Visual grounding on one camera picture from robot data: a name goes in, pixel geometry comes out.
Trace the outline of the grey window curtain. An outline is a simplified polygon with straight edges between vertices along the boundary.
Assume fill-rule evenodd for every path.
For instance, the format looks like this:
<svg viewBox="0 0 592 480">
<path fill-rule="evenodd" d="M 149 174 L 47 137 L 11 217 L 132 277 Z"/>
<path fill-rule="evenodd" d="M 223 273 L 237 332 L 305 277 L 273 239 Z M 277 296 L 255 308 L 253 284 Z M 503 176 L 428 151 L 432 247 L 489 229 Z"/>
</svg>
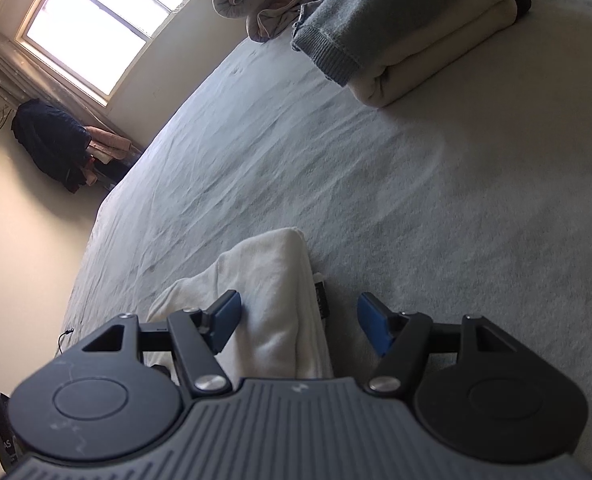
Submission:
<svg viewBox="0 0 592 480">
<path fill-rule="evenodd" d="M 8 37 L 0 34 L 0 100 L 11 107 L 40 99 L 64 110 L 84 126 L 93 126 L 127 137 L 105 116 L 104 108 L 94 99 Z"/>
</svg>

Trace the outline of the grey bed sheet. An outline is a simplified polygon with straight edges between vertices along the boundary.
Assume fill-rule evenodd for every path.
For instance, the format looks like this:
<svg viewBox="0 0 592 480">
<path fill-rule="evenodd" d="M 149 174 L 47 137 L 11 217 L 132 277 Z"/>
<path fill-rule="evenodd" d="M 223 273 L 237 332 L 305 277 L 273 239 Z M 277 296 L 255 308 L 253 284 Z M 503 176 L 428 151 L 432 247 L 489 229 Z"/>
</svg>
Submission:
<svg viewBox="0 0 592 480">
<path fill-rule="evenodd" d="M 382 110 L 282 36 L 241 42 L 102 203 L 64 325 L 145 314 L 246 238 L 305 234 L 338 374 L 375 358 L 372 292 L 490 318 L 581 386 L 592 470 L 592 0 L 530 12 Z"/>
</svg>

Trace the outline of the folded grey sweater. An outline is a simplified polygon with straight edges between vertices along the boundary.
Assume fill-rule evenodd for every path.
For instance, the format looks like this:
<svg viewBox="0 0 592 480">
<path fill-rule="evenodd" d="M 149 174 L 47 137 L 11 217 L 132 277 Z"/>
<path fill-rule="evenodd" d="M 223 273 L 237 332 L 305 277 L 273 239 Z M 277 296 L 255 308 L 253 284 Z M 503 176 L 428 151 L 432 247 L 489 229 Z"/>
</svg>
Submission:
<svg viewBox="0 0 592 480">
<path fill-rule="evenodd" d="M 300 9 L 290 46 L 343 87 L 388 46 L 426 25 L 451 1 L 313 1 Z"/>
</svg>

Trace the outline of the hanging dark clothes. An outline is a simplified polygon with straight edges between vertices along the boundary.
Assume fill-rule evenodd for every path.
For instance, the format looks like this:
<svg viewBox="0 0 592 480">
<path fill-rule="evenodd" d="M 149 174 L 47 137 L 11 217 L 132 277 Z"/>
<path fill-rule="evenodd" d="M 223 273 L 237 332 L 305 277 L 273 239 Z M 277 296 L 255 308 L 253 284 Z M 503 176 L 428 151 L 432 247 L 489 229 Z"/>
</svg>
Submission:
<svg viewBox="0 0 592 480">
<path fill-rule="evenodd" d="M 140 156 L 129 139 L 81 125 L 64 110 L 38 99 L 17 107 L 11 129 L 38 169 L 71 193 L 95 182 L 111 188 Z"/>
</svg>

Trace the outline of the folded cream garment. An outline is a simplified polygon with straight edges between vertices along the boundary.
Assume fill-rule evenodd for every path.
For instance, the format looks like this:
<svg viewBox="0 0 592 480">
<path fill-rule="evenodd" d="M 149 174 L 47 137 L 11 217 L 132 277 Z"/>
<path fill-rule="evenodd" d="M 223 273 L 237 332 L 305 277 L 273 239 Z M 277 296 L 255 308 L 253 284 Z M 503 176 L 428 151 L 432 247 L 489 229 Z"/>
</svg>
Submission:
<svg viewBox="0 0 592 480">
<path fill-rule="evenodd" d="M 410 32 L 348 82 L 354 97 L 385 107 L 436 75 L 496 32 L 515 23 L 514 0 L 454 0 L 427 25 Z"/>
</svg>

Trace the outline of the cream Pooh t-shirt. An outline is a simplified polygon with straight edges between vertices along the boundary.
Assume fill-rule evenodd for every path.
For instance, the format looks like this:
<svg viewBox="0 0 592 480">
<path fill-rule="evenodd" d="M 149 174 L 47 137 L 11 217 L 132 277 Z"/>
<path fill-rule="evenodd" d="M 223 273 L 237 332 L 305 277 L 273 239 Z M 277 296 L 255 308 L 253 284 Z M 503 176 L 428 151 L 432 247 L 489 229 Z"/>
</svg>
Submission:
<svg viewBox="0 0 592 480">
<path fill-rule="evenodd" d="M 165 289 L 146 320 L 164 322 L 185 308 L 205 310 L 229 289 L 240 294 L 243 312 L 216 360 L 234 385 L 242 378 L 333 376 L 302 231 L 278 229 L 242 240 L 204 272 Z"/>
</svg>

